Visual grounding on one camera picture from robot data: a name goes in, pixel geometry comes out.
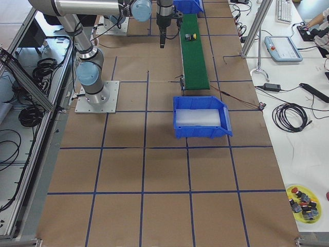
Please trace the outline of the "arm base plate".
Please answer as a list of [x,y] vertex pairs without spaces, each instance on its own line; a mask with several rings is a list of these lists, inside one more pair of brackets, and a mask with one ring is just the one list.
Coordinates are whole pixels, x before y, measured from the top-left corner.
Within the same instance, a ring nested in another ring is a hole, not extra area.
[[95,95],[85,92],[84,86],[81,86],[80,94],[77,99],[75,113],[78,114],[115,114],[119,94],[120,81],[103,81],[103,90]]
[[126,36],[129,18],[123,17],[118,22],[118,16],[101,16],[97,25],[96,35],[104,33],[110,36]]

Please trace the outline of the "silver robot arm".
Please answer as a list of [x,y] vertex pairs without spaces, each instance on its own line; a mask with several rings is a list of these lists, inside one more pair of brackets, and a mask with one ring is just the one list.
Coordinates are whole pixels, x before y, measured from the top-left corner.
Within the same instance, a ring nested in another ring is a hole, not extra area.
[[71,37],[82,60],[76,69],[86,100],[98,105],[108,101],[110,92],[101,79],[104,57],[93,39],[83,31],[78,19],[79,14],[133,17],[135,20],[147,21],[152,14],[151,1],[30,1],[36,10],[46,15],[57,17],[66,33]]

